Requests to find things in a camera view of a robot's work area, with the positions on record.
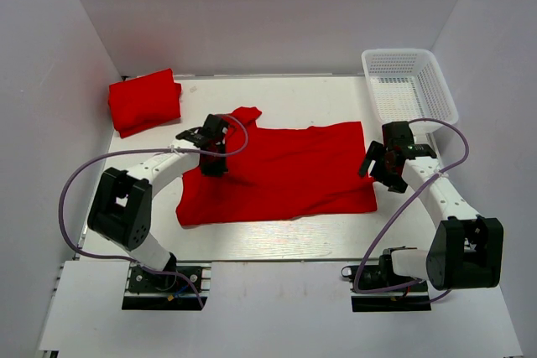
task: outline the white wall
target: white wall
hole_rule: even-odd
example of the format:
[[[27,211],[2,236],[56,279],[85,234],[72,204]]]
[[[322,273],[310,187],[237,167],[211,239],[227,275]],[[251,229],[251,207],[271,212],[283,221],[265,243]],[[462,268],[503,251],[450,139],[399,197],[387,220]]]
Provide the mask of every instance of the white wall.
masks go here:
[[[81,0],[122,75],[353,73],[377,47],[429,49],[456,0]]]
[[[537,0],[459,0],[433,51],[461,115],[471,157],[450,174],[505,227],[502,290],[524,356],[537,356]],[[461,155],[437,136],[446,162]]]
[[[58,231],[60,189],[107,147],[116,80],[79,0],[0,0],[2,356],[34,356],[60,264],[73,256]],[[86,176],[70,198],[76,239],[92,189]]]

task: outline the folded red cloth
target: folded red cloth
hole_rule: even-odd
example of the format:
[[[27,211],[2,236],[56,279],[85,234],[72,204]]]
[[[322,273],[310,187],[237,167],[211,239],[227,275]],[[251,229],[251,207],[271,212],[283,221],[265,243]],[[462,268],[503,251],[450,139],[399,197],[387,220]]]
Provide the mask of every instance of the folded red cloth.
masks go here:
[[[177,206],[182,226],[234,221],[288,220],[377,209],[373,179],[360,178],[365,156],[360,122],[307,129],[257,127],[257,108],[232,114],[248,130],[248,146],[227,158],[221,178],[193,169],[183,176]],[[244,134],[233,120],[226,135],[228,151],[240,148]]]
[[[112,84],[108,105],[114,128],[123,138],[179,118],[180,93],[171,69]]]

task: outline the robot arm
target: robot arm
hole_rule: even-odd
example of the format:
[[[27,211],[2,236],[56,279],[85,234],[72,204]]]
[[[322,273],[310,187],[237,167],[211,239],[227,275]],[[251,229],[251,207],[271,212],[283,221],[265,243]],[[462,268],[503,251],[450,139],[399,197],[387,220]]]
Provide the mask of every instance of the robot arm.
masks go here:
[[[407,186],[417,190],[436,174],[439,162],[434,151],[429,145],[414,144],[407,122],[383,125],[383,141],[371,144],[361,176],[375,161],[371,175],[389,191],[403,193]],[[498,285],[503,246],[500,222],[480,216],[445,176],[423,190],[420,200],[435,223],[435,238],[429,251],[407,247],[384,251],[380,265],[388,281],[394,276],[421,278],[440,290]]]
[[[177,135],[171,147],[225,153],[227,127],[224,119],[209,115],[203,127]],[[198,165],[208,176],[222,176],[227,171],[225,157],[181,152],[156,154],[122,171],[107,169],[90,208],[89,228],[116,243],[144,266],[174,271],[175,256],[150,233],[152,199],[174,179]]]

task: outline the laundry basket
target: laundry basket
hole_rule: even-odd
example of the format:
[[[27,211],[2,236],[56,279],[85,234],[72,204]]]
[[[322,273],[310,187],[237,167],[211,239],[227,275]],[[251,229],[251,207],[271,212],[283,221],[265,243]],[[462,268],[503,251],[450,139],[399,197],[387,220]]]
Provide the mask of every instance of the laundry basket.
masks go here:
[[[455,123],[459,116],[435,56],[426,49],[370,49],[362,53],[373,110],[381,124],[433,117]],[[412,124],[414,134],[438,123]]]

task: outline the purple cable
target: purple cable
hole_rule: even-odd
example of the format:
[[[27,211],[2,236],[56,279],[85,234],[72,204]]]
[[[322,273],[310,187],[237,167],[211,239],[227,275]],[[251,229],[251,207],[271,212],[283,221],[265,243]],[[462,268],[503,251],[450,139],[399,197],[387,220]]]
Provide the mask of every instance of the purple cable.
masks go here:
[[[84,169],[88,168],[90,165],[93,165],[94,163],[102,161],[103,159],[106,159],[106,158],[116,157],[118,155],[143,154],[143,153],[197,153],[197,154],[211,155],[213,157],[231,157],[232,155],[240,153],[248,145],[248,131],[246,130],[244,125],[240,123],[238,119],[236,119],[235,117],[232,117],[231,115],[224,115],[224,116],[229,117],[233,121],[235,121],[244,132],[244,144],[238,150],[232,151],[230,153],[213,153],[211,151],[199,150],[197,148],[175,148],[173,150],[171,148],[146,148],[146,149],[139,149],[139,150],[125,150],[125,151],[116,151],[113,153],[106,153],[103,155],[99,155],[98,157],[92,158],[89,161],[86,161],[85,163],[83,163],[80,167],[78,167],[75,170],[75,172],[73,172],[73,174],[71,174],[71,176],[65,182],[65,185],[63,189],[61,190],[60,201],[58,203],[58,223],[60,224],[61,235],[64,238],[64,241],[67,244],[67,246],[82,256],[91,257],[93,259],[102,259],[102,260],[105,260],[105,259],[126,260],[131,263],[139,264],[140,267],[144,271],[149,272],[151,274],[176,276],[176,277],[182,278],[192,288],[192,290],[194,291],[194,294],[196,295],[198,299],[198,302],[200,303],[201,308],[203,309],[203,301],[201,300],[200,293],[198,293],[196,286],[187,276],[181,274],[180,272],[161,272],[159,270],[153,270],[152,268],[145,267],[142,265],[142,263],[138,262],[136,259],[133,259],[131,257],[120,256],[120,255],[97,255],[95,253],[89,253],[80,249],[77,245],[73,243],[73,241],[69,238],[69,235],[67,234],[67,230],[65,228],[64,206],[65,206],[65,197],[67,196],[67,190],[69,190],[75,178]]]
[[[363,273],[363,270],[364,270],[364,268],[366,266],[366,262],[368,261],[368,258],[373,253],[373,249],[378,245],[378,243],[383,238],[383,236],[386,234],[386,232],[388,232],[390,227],[394,224],[395,220],[397,220],[399,218],[399,216],[403,213],[403,211],[406,210],[406,208],[410,205],[410,203],[412,203],[414,200],[416,200],[420,196],[421,192],[423,192],[427,188],[427,186],[429,186],[435,180],[437,180],[443,173],[445,173],[445,172],[449,171],[450,169],[453,169],[456,166],[461,165],[462,163],[464,163],[467,160],[468,155],[470,153],[470,145],[468,144],[468,140],[466,139],[464,134],[462,134],[462,132],[459,129],[457,129],[456,127],[454,127],[450,123],[443,122],[443,121],[438,120],[438,119],[433,119],[431,117],[421,117],[421,118],[413,119],[412,121],[409,121],[409,123],[415,123],[415,122],[435,122],[435,123],[440,123],[441,125],[449,127],[451,130],[455,131],[459,135],[459,137],[461,138],[462,142],[464,143],[464,148],[465,148],[464,155],[462,156],[461,159],[459,159],[458,161],[455,161],[455,163],[451,163],[451,164],[447,165],[443,169],[440,169],[438,173],[435,173],[430,178],[428,178],[414,192],[414,194],[411,195],[403,203],[403,205],[401,205],[397,209],[397,211],[395,211],[394,215],[392,215],[392,217],[388,220],[388,222],[383,227],[383,229],[375,237],[375,239],[373,240],[373,242],[369,246],[368,250],[366,251],[365,255],[363,256],[363,259],[360,261],[360,266],[358,267],[356,276],[354,278],[354,283],[352,285],[353,290],[354,290],[355,293],[387,293],[387,292],[395,291],[395,290],[401,289],[401,288],[412,287],[412,286],[414,286],[416,284],[419,284],[419,283],[423,282],[423,280],[413,280],[413,281],[409,281],[409,282],[404,283],[404,284],[393,285],[393,286],[390,286],[390,287],[376,288],[376,289],[360,289],[358,287],[358,282],[360,280],[360,277],[362,276],[362,273]],[[443,293],[442,295],[440,295],[440,296],[438,296],[436,298],[433,298],[430,302],[435,302],[438,299],[445,297],[448,293],[449,293],[449,290],[446,291],[445,293]]]

